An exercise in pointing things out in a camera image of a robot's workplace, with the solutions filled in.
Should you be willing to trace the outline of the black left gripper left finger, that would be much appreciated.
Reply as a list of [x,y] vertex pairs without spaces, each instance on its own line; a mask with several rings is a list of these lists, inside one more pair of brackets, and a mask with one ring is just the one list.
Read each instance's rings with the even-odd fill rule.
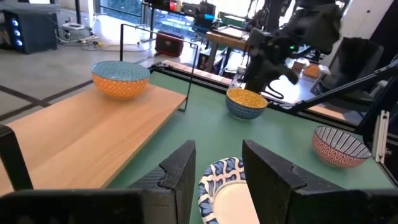
[[1,223],[188,223],[195,185],[188,140],[125,189],[20,190],[1,197]]

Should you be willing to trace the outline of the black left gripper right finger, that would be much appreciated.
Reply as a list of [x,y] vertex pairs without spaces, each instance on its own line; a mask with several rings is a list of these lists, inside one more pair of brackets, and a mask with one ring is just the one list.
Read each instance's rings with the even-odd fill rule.
[[252,140],[242,157],[260,223],[397,223],[396,189],[346,190]]

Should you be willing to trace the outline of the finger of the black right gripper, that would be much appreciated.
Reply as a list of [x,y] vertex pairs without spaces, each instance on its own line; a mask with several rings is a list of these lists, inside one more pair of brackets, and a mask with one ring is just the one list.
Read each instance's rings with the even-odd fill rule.
[[256,59],[251,59],[250,63],[246,67],[246,71],[243,76],[243,82],[245,83],[245,90],[249,90],[252,92],[257,93],[257,83],[256,83],[256,69],[257,69],[257,64],[256,64]]
[[262,62],[258,74],[258,92],[262,92],[268,84],[268,62]]

